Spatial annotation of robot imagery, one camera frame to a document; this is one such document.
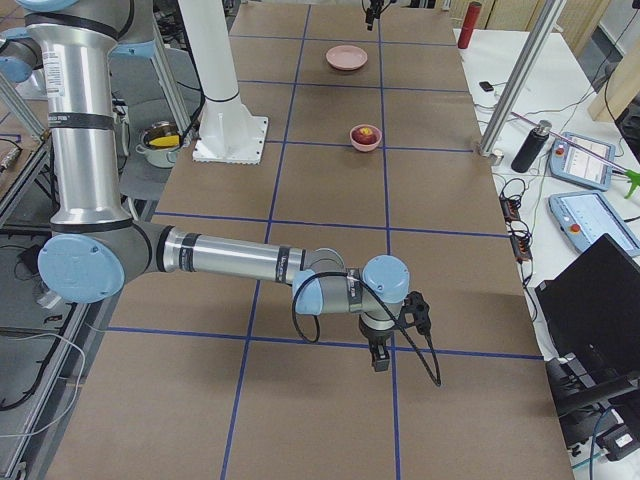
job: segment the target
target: pink plate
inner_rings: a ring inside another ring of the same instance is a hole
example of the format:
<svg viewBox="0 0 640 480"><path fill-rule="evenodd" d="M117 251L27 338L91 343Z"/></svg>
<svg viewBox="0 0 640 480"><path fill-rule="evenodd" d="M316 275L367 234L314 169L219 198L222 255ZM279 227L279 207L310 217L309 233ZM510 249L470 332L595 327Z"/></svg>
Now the pink plate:
<svg viewBox="0 0 640 480"><path fill-rule="evenodd" d="M338 70L357 70L367 63L367 52L353 45L338 45L325 56L329 65Z"/></svg>

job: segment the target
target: pink bowl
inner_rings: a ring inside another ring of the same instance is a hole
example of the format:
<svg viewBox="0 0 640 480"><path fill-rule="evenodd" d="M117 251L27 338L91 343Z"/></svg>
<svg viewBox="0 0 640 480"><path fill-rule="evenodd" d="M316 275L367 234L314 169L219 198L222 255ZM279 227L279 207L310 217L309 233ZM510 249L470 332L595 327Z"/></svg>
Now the pink bowl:
<svg viewBox="0 0 640 480"><path fill-rule="evenodd" d="M353 139L353 132L355 132L357 129L362 127L369 127L371 130L373 130L373 133L376 136L375 142L370 143L369 145L365 145L364 143L358 143ZM374 127L373 125L366 125L366 124L356 125L349 132L349 140L351 140L351 145L353 145L353 148L355 148L356 150L360 152L370 152L378 148L378 145L380 145L380 141L382 140L382 132L378 127Z"/></svg>

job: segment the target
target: white desk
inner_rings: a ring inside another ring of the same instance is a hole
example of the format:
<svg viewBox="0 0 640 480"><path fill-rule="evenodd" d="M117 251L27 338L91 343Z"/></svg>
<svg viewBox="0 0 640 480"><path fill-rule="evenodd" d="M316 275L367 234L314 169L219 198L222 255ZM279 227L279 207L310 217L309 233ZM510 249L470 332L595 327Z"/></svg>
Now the white desk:
<svg viewBox="0 0 640 480"><path fill-rule="evenodd" d="M469 48L460 50L469 90L476 104L490 107L497 103L498 95L503 91L504 85L496 87L495 92L484 92L478 82L483 80L492 84L506 82L526 38L527 33L525 32L479 30L474 32ZM589 80L582 72L562 36L554 33L550 36L536 66L527 79L513 110L524 115L527 112L539 110L561 109L580 100L587 91L592 91ZM574 107L562 112L528 115L528 118L533 121L548 120L553 125L553 131L556 132L560 129L572 131L619 145L620 133L613 123L594 122L587 113L587 108L594 97L595 95L591 95L577 107L575 115L567 125L565 122L571 117ZM484 122L489 120L491 113L492 111L488 109L476 108L476 116L481 130L484 131L486 127ZM530 130L531 126L521 121L511 121L505 125L495 145L505 153L505 158L499 166L494 167L494 174L497 174L495 179L498 191L502 189L504 184L503 178L509 180L520 177L529 184L529 190L523 197L520 215L533 229L534 271L530 285L536 286L542 280L555 278L578 256L577 251L569 244L558 228L555 219L552 218L547 199L549 195L554 193L574 192L582 189L553 178L549 176L548 172L546 176L543 176L546 157L539 158L526 174L516 174L511 170L511 161ZM621 143L624 155L617 158L616 162L639 170L640 166L629 147L624 141ZM629 186L624 179L620 178L614 177L611 188L605 194L607 199L622 218L640 215L640 192L636 192L631 199L625 200L623 197ZM640 235L640 220L630 223L629 226L636 235ZM528 273L530 265L525 264L524 269L525 273ZM538 319L536 323L540 349L545 358L550 358L553 356L553 346L548 333L541 319ZM586 455L583 454L572 460L573 464L588 458L588 449L583 450L587 450ZM589 477L586 467L574 470L574 474L577 480ZM596 461L594 476L599 480L640 478L640 451L634 452L620 462Z"/></svg>

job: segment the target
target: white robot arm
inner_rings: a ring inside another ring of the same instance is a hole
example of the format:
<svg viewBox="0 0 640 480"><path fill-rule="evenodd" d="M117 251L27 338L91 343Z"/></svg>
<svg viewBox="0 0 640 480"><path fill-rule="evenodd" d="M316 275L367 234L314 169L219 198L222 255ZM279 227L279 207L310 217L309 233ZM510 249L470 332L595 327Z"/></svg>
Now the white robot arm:
<svg viewBox="0 0 640 480"><path fill-rule="evenodd" d="M409 271L395 257L379 256L362 270L348 269L329 249L307 252L134 222L120 204L108 55L118 43L141 48L153 42L151 0L18 3L42 50L59 178L54 235L39 257L49 288L90 303L146 272L235 275L291 285L294 317L296 312L360 314L376 370L388 366L385 344L394 330L405 333L416 326L430 341L428 305L420 294L408 295ZM409 313L413 323L404 320Z"/></svg>

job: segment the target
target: computer monitor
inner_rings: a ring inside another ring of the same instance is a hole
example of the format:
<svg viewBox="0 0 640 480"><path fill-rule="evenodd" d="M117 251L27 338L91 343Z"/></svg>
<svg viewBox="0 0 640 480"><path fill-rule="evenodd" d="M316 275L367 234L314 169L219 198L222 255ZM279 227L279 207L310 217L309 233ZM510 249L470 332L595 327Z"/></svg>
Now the computer monitor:
<svg viewBox="0 0 640 480"><path fill-rule="evenodd" d="M640 266L609 235L536 294L558 353L575 354L596 384L640 371ZM640 391L609 401L640 439Z"/></svg>

